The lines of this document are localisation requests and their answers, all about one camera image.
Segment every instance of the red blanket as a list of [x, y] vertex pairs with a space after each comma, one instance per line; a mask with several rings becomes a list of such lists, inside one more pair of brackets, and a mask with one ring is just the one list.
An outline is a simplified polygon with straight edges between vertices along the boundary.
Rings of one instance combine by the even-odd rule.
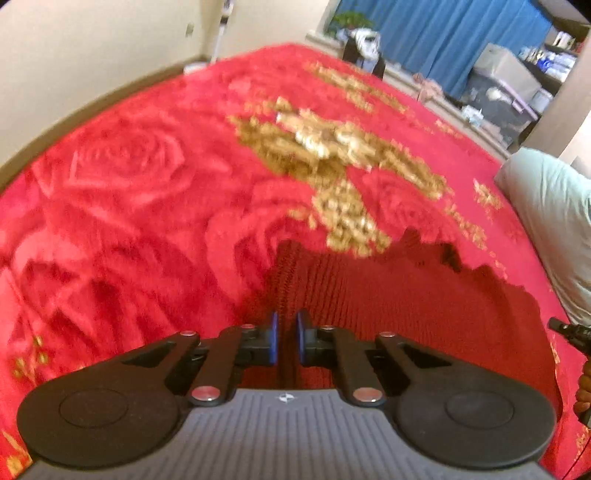
[[347, 328], [362, 340], [393, 331], [515, 378], [541, 391], [560, 411], [554, 357], [535, 299], [500, 280], [488, 265], [465, 267], [451, 244], [421, 243], [414, 229], [369, 258], [310, 252], [297, 242], [283, 242], [261, 306], [280, 315], [280, 381], [288, 387], [331, 385], [325, 369], [294, 368], [294, 320], [305, 308], [316, 325]]
[[[524, 286], [540, 321], [565, 320], [493, 185], [498, 167], [416, 101], [300, 46], [220, 62], [97, 116], [0, 197], [2, 478], [30, 463], [15, 416], [35, 385], [176, 330], [240, 323], [283, 239], [371, 257], [412, 226]], [[548, 338], [564, 411], [544, 464], [563, 476], [589, 438], [570, 413], [582, 356]]]

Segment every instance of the plastic container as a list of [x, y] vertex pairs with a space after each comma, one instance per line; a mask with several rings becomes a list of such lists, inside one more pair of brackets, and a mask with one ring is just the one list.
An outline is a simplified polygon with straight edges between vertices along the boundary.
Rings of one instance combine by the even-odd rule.
[[[537, 52], [535, 48], [530, 49], [531, 51]], [[511, 50], [494, 43], [486, 46], [474, 68], [487, 77], [505, 82], [526, 102], [542, 87]]]
[[503, 142], [509, 146], [538, 115], [502, 80], [491, 78], [488, 72], [473, 69], [461, 101], [482, 110], [490, 123], [501, 129]]
[[550, 106], [552, 100], [554, 100], [554, 95], [541, 88], [534, 95], [534, 98], [530, 103], [530, 107], [532, 107], [538, 113], [544, 113]]

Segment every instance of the metal screw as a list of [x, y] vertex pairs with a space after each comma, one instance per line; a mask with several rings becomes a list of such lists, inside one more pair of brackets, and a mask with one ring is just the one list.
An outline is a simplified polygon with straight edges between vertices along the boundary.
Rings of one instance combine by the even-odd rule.
[[199, 401], [213, 401], [220, 397], [221, 392], [216, 387], [205, 386], [194, 388], [191, 396]]
[[353, 397], [362, 403], [375, 403], [382, 399], [382, 393], [375, 388], [361, 387], [353, 392]]

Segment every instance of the cloth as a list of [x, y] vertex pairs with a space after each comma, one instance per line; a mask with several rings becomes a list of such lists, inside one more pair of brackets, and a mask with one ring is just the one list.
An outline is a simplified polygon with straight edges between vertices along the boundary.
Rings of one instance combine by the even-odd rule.
[[432, 98], [443, 97], [443, 89], [435, 80], [426, 79], [420, 73], [415, 73], [413, 80], [421, 86], [417, 97], [419, 102], [427, 103]]
[[331, 384], [323, 369], [296, 369], [294, 318], [351, 329], [362, 340], [394, 331], [541, 391], [560, 411], [554, 357], [535, 299], [487, 265], [462, 264], [451, 244], [425, 244], [409, 229], [382, 255], [352, 258], [279, 246], [266, 298], [280, 314], [285, 388]]
[[379, 53], [377, 58], [364, 57], [359, 51], [358, 44], [353, 36], [348, 37], [346, 40], [345, 48], [343, 50], [343, 60], [353, 63], [365, 72], [372, 73], [379, 79], [384, 78], [384, 73], [386, 71], [386, 62], [384, 58], [379, 55]]

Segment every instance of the white pillow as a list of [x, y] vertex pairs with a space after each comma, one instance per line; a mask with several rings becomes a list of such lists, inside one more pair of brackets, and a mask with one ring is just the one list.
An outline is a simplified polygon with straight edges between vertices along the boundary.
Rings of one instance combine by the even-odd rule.
[[575, 157], [571, 167], [578, 171], [583, 177], [591, 179], [591, 161], [585, 161], [581, 157]]
[[591, 180], [522, 148], [495, 183], [517, 211], [571, 322], [591, 326]]

